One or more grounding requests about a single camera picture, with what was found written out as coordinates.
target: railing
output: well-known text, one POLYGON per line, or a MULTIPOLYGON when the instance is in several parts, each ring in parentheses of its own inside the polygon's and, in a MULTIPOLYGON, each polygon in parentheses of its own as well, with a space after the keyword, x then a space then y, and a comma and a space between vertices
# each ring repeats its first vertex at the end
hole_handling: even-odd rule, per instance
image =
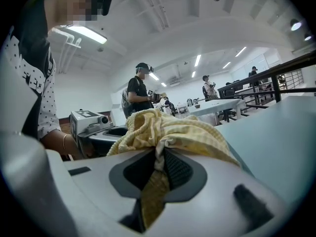
POLYGON ((259 99, 263 98, 265 95, 268 95, 268 94, 273 94, 276 102, 279 102, 281 101, 282 93, 316 92, 316 87, 298 88, 298 85, 303 83, 302 71, 298 71, 298 70, 314 65, 314 64, 316 64, 316 51, 305 54, 303 56, 300 56, 296 59, 285 62, 283 64, 274 66, 254 76, 245 78, 237 82, 233 82, 225 87, 219 88, 218 92, 221 99, 227 99, 227 98, 242 98, 243 99, 248 96, 254 96, 254 99, 247 101, 246 104, 252 101, 255 101, 256 104, 246 105, 247 109, 248 108, 266 108, 266 106, 259 105, 260 103, 259 99), (286 75, 284 77, 285 80, 287 78, 290 78, 290 80, 287 80, 287 81, 290 81, 291 83, 283 87, 285 89, 280 89, 279 81, 277 78, 279 75, 286 75), (268 78, 271 78, 272 87, 269 88, 269 90, 266 90, 266 89, 263 91, 257 90, 257 88, 259 88, 261 85, 254 86, 254 82, 257 82, 263 79, 268 79, 268 78), (245 85, 248 83, 252 84, 253 92, 251 93, 236 92, 235 95, 225 96, 225 90, 231 89, 231 88, 238 88, 238 86, 240 87, 241 85, 245 85))

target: person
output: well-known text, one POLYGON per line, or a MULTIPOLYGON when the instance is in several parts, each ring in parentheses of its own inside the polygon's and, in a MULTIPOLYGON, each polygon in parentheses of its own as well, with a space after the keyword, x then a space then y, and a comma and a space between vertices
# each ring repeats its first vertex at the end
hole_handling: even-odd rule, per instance
MULTIPOLYGON (((256 74, 257 74, 256 71, 257 71, 257 68, 256 68, 255 66, 253 66, 252 69, 251 69, 251 72, 249 72, 248 77, 256 75, 256 74)), ((259 81, 255 81, 255 82, 253 83, 253 85, 254 85, 254 86, 259 86, 259 81)))
POLYGON ((22 133, 64 156, 82 158, 73 137, 62 132, 59 126, 54 96, 56 64, 47 35, 53 27, 91 20, 99 12, 99 5, 104 14, 105 0, 99 1, 32 0, 22 10, 4 42, 4 59, 8 59, 11 69, 37 96, 22 133))
POLYGON ((165 107, 167 114, 175 116, 174 112, 171 111, 171 102, 169 101, 169 98, 167 96, 163 97, 160 100, 160 104, 162 107, 165 107))
POLYGON ((136 76, 128 82, 128 101, 132 103, 135 112, 154 107, 152 104, 152 96, 148 96, 146 86, 143 82, 145 77, 153 71, 153 68, 148 64, 143 62, 139 63, 136 66, 136 76))
POLYGON ((218 99, 215 91, 215 83, 210 83, 208 80, 209 76, 203 76, 204 86, 203 86, 203 93, 205 96, 205 101, 218 99))

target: desk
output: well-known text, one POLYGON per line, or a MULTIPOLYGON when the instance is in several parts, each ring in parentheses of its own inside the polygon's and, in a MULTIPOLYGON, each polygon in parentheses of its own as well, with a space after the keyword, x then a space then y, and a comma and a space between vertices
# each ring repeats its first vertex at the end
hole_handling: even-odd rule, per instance
POLYGON ((289 96, 216 129, 253 175, 288 204, 302 199, 316 173, 316 97, 289 96))
POLYGON ((222 110, 235 109, 237 119, 241 118, 241 108, 245 108, 246 104, 244 100, 241 99, 216 99, 205 103, 200 103, 200 108, 195 108, 194 106, 188 107, 190 114, 195 116, 202 116, 205 114, 216 113, 222 110))

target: yellow cloth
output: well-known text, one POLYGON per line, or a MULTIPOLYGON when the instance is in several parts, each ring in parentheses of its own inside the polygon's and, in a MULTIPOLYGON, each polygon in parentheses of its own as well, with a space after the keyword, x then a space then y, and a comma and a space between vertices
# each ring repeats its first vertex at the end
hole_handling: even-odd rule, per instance
POLYGON ((156 147, 155 171, 141 194, 142 216, 146 228, 162 212, 162 199, 169 192, 168 177, 163 171, 164 147, 184 149, 240 166, 219 131, 195 116, 178 119, 158 109, 148 109, 133 113, 126 124, 127 134, 112 145, 108 156, 156 147))

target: cap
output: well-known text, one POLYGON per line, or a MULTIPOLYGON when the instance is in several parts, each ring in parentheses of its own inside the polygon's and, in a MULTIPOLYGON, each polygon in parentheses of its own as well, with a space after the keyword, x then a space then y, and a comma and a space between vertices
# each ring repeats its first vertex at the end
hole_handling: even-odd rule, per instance
POLYGON ((148 64, 146 64, 146 63, 144 63, 144 62, 141 62, 141 63, 139 63, 139 64, 136 66, 136 71, 137 71, 138 69, 146 69, 146 70, 148 70, 149 73, 153 73, 153 72, 154 72, 154 69, 152 68, 152 66, 150 66, 150 65, 148 65, 148 64))

